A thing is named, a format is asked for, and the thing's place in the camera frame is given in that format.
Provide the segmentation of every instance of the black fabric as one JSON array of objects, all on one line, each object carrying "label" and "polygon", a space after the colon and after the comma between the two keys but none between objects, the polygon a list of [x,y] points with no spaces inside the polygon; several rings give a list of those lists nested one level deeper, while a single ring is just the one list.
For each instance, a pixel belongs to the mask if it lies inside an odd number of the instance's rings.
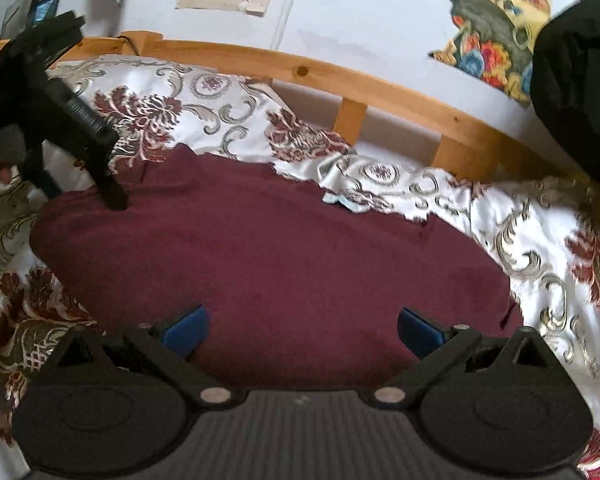
[{"label": "black fabric", "polygon": [[600,0],[582,0],[538,35],[530,95],[552,136],[600,183]]}]

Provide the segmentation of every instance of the wooden headboard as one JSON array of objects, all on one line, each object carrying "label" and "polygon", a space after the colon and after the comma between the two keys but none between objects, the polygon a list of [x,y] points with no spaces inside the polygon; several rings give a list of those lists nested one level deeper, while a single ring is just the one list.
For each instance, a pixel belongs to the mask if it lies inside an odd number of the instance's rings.
[{"label": "wooden headboard", "polygon": [[[257,48],[165,40],[156,32],[123,32],[141,56],[211,67],[221,73],[280,80],[342,97],[334,131],[355,143],[367,107],[378,108],[442,135],[432,166],[458,178],[489,182],[496,168],[517,180],[566,176],[529,148],[473,116],[419,92],[362,72],[305,57]],[[0,41],[0,49],[7,41]],[[103,54],[132,55],[127,40],[85,38],[61,60]],[[586,184],[586,175],[575,175]],[[596,204],[600,218],[600,202]]]}]

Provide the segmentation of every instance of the screw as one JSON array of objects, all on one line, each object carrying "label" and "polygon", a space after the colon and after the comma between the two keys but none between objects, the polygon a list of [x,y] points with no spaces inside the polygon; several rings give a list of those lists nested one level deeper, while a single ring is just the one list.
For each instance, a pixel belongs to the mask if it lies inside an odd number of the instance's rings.
[{"label": "screw", "polygon": [[231,399],[231,392],[221,387],[205,388],[200,392],[200,399],[207,404],[224,404]]},{"label": "screw", "polygon": [[400,388],[394,388],[392,386],[386,386],[376,390],[376,399],[385,404],[397,404],[404,400],[406,394]]}]

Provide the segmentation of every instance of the maroon towel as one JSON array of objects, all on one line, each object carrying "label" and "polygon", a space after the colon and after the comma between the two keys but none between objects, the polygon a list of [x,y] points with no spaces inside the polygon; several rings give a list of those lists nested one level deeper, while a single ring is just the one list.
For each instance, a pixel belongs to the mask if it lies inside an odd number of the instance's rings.
[{"label": "maroon towel", "polygon": [[313,182],[184,144],[120,181],[125,212],[93,189],[48,202],[33,251],[108,330],[205,303],[194,362],[227,384],[381,383],[415,360],[397,336],[404,306],[490,335],[522,323],[508,277],[434,215],[354,214]]}]

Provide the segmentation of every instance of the damask patterned bedspread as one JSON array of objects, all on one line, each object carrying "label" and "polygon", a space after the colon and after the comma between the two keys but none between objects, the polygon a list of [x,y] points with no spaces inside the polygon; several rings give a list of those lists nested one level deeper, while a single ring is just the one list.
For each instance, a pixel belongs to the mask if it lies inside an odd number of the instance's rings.
[{"label": "damask patterned bedspread", "polygon": [[[473,237],[510,276],[525,323],[542,333],[587,399],[596,429],[580,468],[600,480],[600,230],[578,213],[586,190],[558,180],[491,187],[373,160],[238,76],[119,56],[66,64],[56,73],[120,129],[115,170],[162,161],[184,142],[197,153],[273,163],[289,178],[344,195],[362,213],[434,213]],[[79,162],[51,146],[45,158],[63,189],[90,185]],[[30,250],[29,229],[43,200],[19,178],[0,184],[0,480],[27,472],[10,420],[32,372],[69,327],[98,329]]]}]

